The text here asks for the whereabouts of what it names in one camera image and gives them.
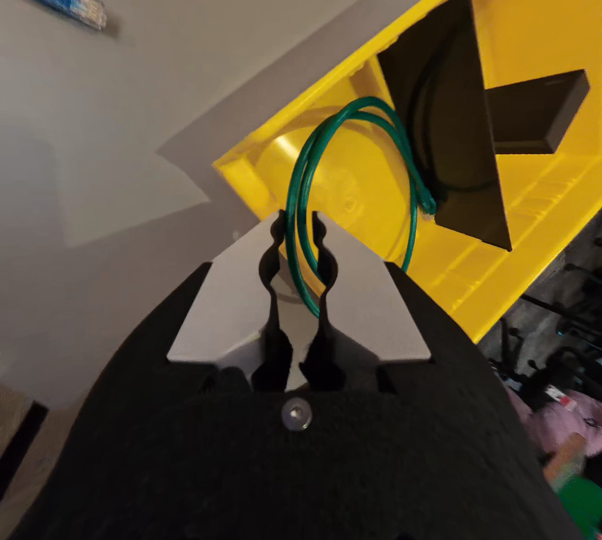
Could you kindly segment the black metal stand legs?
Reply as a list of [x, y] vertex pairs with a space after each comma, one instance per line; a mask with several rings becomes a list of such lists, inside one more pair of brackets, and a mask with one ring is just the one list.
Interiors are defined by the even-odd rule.
[[547, 386], [601, 400], [601, 212], [478, 347], [532, 409], [552, 400]]

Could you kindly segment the green object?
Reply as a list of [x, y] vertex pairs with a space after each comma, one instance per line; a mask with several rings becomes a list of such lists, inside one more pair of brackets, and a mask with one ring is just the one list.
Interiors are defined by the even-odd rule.
[[601, 539], [601, 474], [567, 471], [553, 483], [554, 491], [585, 539]]

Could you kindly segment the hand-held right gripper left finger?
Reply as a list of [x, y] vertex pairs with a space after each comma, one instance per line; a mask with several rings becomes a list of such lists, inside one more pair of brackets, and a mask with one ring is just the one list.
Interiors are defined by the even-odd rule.
[[237, 368], [255, 391], [286, 389], [293, 348], [272, 286], [285, 221], [284, 211], [271, 214], [209, 263], [169, 362]]

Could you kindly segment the pink cloth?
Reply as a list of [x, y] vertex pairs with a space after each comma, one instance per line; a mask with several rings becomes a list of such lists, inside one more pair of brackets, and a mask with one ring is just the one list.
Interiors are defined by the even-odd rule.
[[600, 401], [580, 392], [564, 392], [548, 385], [544, 396], [550, 401], [533, 410], [516, 392], [507, 386], [505, 389], [529, 438], [540, 452], [558, 452], [575, 433], [585, 441], [584, 454], [587, 458], [601, 453]]

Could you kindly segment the yellow plastic bin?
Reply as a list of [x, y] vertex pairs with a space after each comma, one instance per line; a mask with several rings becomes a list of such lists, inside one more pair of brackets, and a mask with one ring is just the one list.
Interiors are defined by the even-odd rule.
[[[213, 163], [260, 219], [284, 208], [300, 147], [362, 94], [390, 100], [377, 55], [436, 4], [421, 0]], [[501, 154], [512, 251], [419, 221], [411, 278], [477, 342], [601, 208], [601, 0], [473, 0], [485, 87], [583, 68], [590, 85], [558, 154]]]

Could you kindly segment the black ethernet switch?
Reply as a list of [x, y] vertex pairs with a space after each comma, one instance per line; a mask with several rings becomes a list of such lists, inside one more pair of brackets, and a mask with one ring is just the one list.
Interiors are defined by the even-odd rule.
[[584, 69], [486, 89], [495, 153], [554, 154], [589, 90]]

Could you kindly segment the dark bin divider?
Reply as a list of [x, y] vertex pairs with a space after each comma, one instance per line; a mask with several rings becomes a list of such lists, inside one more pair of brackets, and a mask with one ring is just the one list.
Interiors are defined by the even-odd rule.
[[435, 222], [512, 251], [471, 0], [447, 0], [377, 55]]

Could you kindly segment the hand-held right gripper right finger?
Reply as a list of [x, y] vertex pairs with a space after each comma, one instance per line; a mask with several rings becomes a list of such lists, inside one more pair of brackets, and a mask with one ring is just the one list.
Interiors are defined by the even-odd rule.
[[312, 213], [324, 284], [319, 326], [299, 367], [311, 390], [377, 391], [383, 367], [432, 353], [386, 261], [322, 212]]

